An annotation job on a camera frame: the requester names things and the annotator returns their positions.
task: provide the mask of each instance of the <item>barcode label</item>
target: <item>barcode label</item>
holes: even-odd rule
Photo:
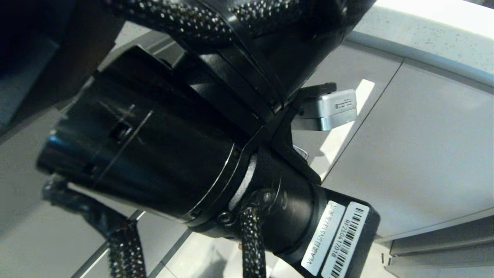
[[[324,258],[328,253],[344,212],[345,206],[329,201],[321,219],[319,219],[316,231],[300,263],[303,268],[314,276],[319,273],[323,265]]]
[[[355,202],[348,205],[321,272],[324,278],[345,277],[368,213],[367,206]]]

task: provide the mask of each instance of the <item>cabinet door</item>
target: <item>cabinet door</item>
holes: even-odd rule
[[[354,43],[333,51],[304,86],[335,82],[338,90],[357,90],[355,122],[331,131],[293,131],[293,142],[309,154],[308,162],[322,179],[365,119],[403,59]]]
[[[494,207],[492,92],[406,61],[323,186],[374,206],[383,240],[484,217]]]

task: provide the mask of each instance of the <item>black braided cable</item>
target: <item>black braided cable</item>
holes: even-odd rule
[[[261,235],[259,208],[247,206],[240,212],[244,278],[266,278],[266,257]]]
[[[146,268],[137,222],[129,221],[128,226],[108,237],[110,248],[110,273],[112,278],[145,278]]]

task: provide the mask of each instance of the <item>barcode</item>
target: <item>barcode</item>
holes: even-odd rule
[[[350,202],[321,272],[323,278],[345,277],[368,214],[369,207]]]
[[[336,257],[336,262],[334,264],[333,270],[331,271],[331,277],[339,278],[341,275],[341,270],[345,265],[346,258],[349,253],[349,249],[352,246],[353,239],[355,238],[355,233],[359,227],[360,220],[362,219],[362,215],[364,213],[363,209],[356,208],[355,213],[352,216],[352,220],[350,221],[350,225],[348,226],[348,232],[345,235],[345,239],[343,240],[343,244],[341,246],[340,251],[343,253],[339,253]]]

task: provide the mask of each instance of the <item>white label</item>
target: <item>white label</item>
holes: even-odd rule
[[[324,263],[321,273],[324,278],[345,277],[368,213],[369,207],[367,206],[355,202],[348,205],[326,263]]]
[[[312,240],[305,251],[305,255],[300,263],[312,275],[316,276],[321,269],[324,258],[328,253],[329,246],[333,240],[336,229],[345,212],[345,206],[333,201],[329,201],[323,215],[319,220],[317,229],[312,236]]]

